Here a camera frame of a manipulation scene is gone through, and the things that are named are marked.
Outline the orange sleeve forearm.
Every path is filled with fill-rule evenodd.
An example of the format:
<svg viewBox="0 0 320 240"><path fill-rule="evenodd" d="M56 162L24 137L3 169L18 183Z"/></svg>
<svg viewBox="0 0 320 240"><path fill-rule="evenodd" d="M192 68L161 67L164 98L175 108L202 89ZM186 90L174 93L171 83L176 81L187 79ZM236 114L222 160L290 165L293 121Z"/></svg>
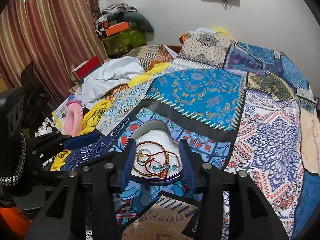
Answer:
<svg viewBox="0 0 320 240"><path fill-rule="evenodd" d="M1 207L1 239L24 239L31 221L16 207Z"/></svg>

